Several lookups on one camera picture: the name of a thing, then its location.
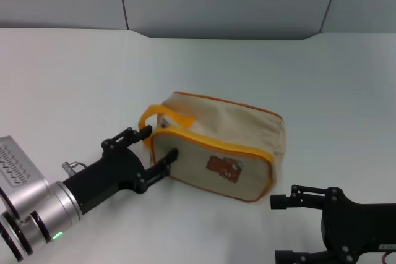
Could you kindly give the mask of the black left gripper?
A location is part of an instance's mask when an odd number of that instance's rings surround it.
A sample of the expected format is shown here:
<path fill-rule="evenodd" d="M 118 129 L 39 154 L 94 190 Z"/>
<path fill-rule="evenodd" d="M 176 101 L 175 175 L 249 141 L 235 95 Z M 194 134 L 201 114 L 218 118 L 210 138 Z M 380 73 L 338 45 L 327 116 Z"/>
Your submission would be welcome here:
<path fill-rule="evenodd" d="M 120 190 L 145 193 L 149 187 L 170 175 L 171 164 L 178 158 L 178 150 L 172 149 L 165 157 L 148 169 L 129 146 L 147 139 L 152 126 L 139 131 L 128 127 L 113 138 L 101 143 L 103 150 L 123 150 L 101 159 L 66 179 L 63 184 L 77 201 L 83 214 L 109 199 Z"/>

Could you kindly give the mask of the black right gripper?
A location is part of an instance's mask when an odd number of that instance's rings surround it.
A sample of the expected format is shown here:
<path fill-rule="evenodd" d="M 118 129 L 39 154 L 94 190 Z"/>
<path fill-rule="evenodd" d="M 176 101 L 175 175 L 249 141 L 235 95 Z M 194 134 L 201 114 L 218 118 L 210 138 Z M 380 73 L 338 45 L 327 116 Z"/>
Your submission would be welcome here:
<path fill-rule="evenodd" d="M 357 263 L 364 253 L 395 252 L 394 203 L 356 203 L 337 187 L 292 185 L 289 196 L 270 196 L 272 210 L 299 207 L 322 210 L 322 237 L 331 252 L 276 250 L 276 264 L 330 263 L 333 253 L 339 263 Z"/>

